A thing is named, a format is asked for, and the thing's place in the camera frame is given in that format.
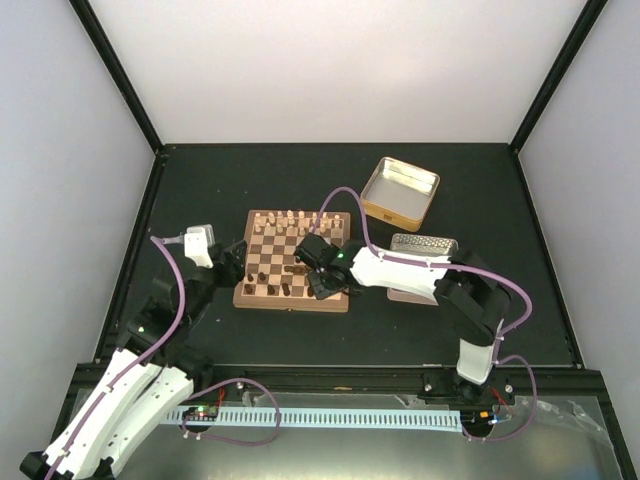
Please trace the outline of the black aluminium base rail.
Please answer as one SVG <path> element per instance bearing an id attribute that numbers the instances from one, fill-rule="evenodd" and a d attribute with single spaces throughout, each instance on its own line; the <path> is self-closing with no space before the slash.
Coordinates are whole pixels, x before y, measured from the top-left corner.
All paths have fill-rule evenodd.
<path id="1" fill-rule="evenodd" d="M 513 361 L 492 370 L 481 386 L 462 379 L 452 367 L 329 368 L 215 365 L 195 380 L 200 391 L 229 379 L 226 398 L 236 399 L 250 379 L 273 393 L 410 394 L 436 404 L 484 405 L 517 395 L 589 396 L 610 400 L 602 375 L 595 370 L 569 367 L 536 367 L 530 376 Z"/>

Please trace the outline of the left controller circuit board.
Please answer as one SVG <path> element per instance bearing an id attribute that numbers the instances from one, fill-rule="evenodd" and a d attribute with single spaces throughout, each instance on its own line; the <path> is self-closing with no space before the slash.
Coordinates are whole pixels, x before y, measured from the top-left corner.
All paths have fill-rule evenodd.
<path id="1" fill-rule="evenodd" d="M 186 421 L 212 422 L 218 416 L 218 406 L 190 406 L 182 414 L 182 419 Z"/>

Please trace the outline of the right controller circuit board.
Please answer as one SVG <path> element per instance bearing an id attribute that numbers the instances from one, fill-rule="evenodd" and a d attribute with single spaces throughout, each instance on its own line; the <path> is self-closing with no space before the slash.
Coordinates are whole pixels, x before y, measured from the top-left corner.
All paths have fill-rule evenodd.
<path id="1" fill-rule="evenodd" d="M 501 421 L 500 416 L 492 410 L 464 411 L 460 417 L 463 423 L 472 426 L 495 425 Z"/>

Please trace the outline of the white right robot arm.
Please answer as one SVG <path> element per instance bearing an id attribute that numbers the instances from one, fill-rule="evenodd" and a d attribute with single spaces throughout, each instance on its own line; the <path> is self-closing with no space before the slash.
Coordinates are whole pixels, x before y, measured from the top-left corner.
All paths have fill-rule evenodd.
<path id="1" fill-rule="evenodd" d="M 490 392 L 497 334 L 511 297 L 497 280 L 481 273 L 470 252 L 427 256 L 353 240 L 337 246 L 308 234 L 295 248 L 294 258 L 308 268 L 307 280 L 318 300 L 384 287 L 434 301 L 459 338 L 457 396 L 476 403 Z"/>

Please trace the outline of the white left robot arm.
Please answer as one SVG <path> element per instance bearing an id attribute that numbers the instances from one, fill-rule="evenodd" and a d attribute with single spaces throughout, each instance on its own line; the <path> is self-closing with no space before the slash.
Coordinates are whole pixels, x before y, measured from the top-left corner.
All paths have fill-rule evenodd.
<path id="1" fill-rule="evenodd" d="M 184 278 L 163 241 L 152 241 L 169 270 L 154 279 L 75 417 L 45 450 L 22 460 L 28 478 L 114 479 L 171 410 L 213 391 L 210 360 L 186 342 L 215 292 L 244 278 L 247 243 L 206 246 L 208 261 Z"/>

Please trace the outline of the silver patterned tin lid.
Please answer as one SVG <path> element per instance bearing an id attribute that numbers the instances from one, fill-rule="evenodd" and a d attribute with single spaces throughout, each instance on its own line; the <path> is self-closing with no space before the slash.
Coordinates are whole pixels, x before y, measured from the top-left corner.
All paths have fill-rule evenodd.
<path id="1" fill-rule="evenodd" d="M 424 236 L 415 234 L 396 233 L 390 243 L 392 252 L 415 254 L 421 256 L 445 256 L 450 257 L 458 250 L 458 242 L 455 239 Z M 393 288 L 387 289 L 387 297 L 391 301 L 437 306 L 437 300 L 424 297 L 406 291 Z"/>

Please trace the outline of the pile of dark pieces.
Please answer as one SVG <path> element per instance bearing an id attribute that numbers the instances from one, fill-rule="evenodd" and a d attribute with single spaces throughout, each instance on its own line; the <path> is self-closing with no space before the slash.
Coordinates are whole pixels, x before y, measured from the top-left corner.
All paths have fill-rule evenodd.
<path id="1" fill-rule="evenodd" d="M 302 265 L 285 265 L 283 271 L 294 275 L 306 275 L 309 269 Z"/>

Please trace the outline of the gold square tin box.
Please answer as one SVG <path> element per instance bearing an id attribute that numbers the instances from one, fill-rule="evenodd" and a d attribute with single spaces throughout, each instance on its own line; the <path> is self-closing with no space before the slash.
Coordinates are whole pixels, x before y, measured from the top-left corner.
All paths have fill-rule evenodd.
<path id="1" fill-rule="evenodd" d="M 437 173 L 383 157 L 360 194 L 365 213 L 408 232 L 417 232 L 440 184 Z"/>

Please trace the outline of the white rook far left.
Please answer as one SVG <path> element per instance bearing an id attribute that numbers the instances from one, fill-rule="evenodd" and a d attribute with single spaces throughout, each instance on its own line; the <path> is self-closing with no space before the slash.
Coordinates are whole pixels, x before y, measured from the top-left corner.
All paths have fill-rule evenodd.
<path id="1" fill-rule="evenodd" d="M 257 212 L 255 214 L 254 225 L 255 224 L 259 224 L 259 225 L 262 225 L 264 227 L 265 220 L 264 220 L 264 218 L 262 217 L 262 215 L 259 212 Z"/>

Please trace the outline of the black frame post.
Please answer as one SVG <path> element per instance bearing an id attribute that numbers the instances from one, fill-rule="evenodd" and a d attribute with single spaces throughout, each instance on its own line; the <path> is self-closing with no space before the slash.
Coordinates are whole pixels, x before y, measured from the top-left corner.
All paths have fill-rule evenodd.
<path id="1" fill-rule="evenodd" d="M 522 151 L 607 3 L 607 0 L 585 2 L 509 144 L 514 155 Z"/>
<path id="2" fill-rule="evenodd" d="M 111 76 L 121 97 L 125 101 L 141 133 L 145 137 L 151 150 L 157 154 L 164 148 L 163 142 L 154 128 L 93 6 L 87 0 L 70 0 L 69 3 Z"/>

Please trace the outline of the left black frame post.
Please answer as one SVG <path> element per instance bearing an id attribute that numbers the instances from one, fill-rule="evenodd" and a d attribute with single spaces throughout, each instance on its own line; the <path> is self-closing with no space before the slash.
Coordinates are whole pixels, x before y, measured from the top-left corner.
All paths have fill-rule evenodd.
<path id="1" fill-rule="evenodd" d="M 163 142 L 154 128 L 93 6 L 87 0 L 70 0 L 69 3 L 111 76 L 121 97 L 125 101 L 141 133 L 145 137 L 151 150 L 157 154 L 164 148 Z"/>

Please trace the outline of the controller circuit board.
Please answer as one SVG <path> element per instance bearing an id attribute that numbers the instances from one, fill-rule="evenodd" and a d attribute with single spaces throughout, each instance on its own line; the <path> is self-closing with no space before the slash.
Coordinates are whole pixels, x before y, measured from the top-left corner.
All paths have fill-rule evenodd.
<path id="1" fill-rule="evenodd" d="M 501 421 L 500 416 L 492 410 L 464 411 L 460 417 L 463 423 L 472 426 L 495 425 Z"/>
<path id="2" fill-rule="evenodd" d="M 218 416 L 218 406 L 190 406 L 182 414 L 182 419 L 186 421 L 212 422 Z"/>

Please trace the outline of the right black frame post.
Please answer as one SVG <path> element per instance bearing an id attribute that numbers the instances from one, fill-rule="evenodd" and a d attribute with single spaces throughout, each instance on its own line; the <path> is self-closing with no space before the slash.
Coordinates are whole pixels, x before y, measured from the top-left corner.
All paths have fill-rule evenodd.
<path id="1" fill-rule="evenodd" d="M 607 3 L 607 0 L 585 2 L 509 144 L 514 155 L 522 151 Z"/>

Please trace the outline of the wooden chess board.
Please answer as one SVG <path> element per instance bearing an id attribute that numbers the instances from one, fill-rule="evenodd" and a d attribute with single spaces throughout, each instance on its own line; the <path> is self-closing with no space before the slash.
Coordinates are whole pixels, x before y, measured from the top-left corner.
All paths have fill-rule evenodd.
<path id="1" fill-rule="evenodd" d="M 298 224 L 298 212 L 305 211 L 307 218 L 308 232 L 311 228 L 310 219 L 314 211 L 294 210 L 295 225 L 297 229 L 296 236 L 288 236 L 288 224 L 285 226 L 283 235 L 275 232 L 273 235 L 265 235 L 264 228 L 266 224 L 270 224 L 268 220 L 269 212 L 273 212 L 276 216 L 282 211 L 287 217 L 287 211 L 283 210 L 251 210 L 247 216 L 245 227 L 245 240 L 247 242 L 247 255 L 245 263 L 245 277 L 235 287 L 233 304 L 237 308 L 245 309 L 269 309 L 269 310 L 288 310 L 288 311 L 307 311 L 307 312 L 325 312 L 325 313 L 345 313 L 349 307 L 349 297 L 344 293 L 335 294 L 325 300 L 317 300 L 309 286 L 306 275 L 294 275 L 283 271 L 285 265 L 302 265 L 299 260 L 294 258 L 294 252 L 301 240 L 305 237 L 299 236 L 299 228 L 303 227 Z M 254 232 L 255 214 L 259 212 L 265 220 L 263 231 L 260 234 Z M 331 227 L 327 229 L 325 236 L 320 235 L 321 218 L 323 214 L 318 214 L 319 222 L 317 231 L 328 243 L 337 246 L 343 245 L 351 234 L 350 214 L 347 212 L 327 212 L 331 217 Z M 334 227 L 334 217 L 339 215 L 344 221 L 343 229 Z M 267 279 L 264 282 L 258 280 L 258 273 L 266 274 Z M 254 275 L 254 281 L 248 282 L 246 275 L 251 273 Z M 281 285 L 287 283 L 290 287 L 290 295 L 285 296 Z M 254 287 L 253 295 L 246 295 L 244 285 L 251 284 Z M 267 294 L 267 286 L 273 285 L 276 289 L 275 295 Z"/>

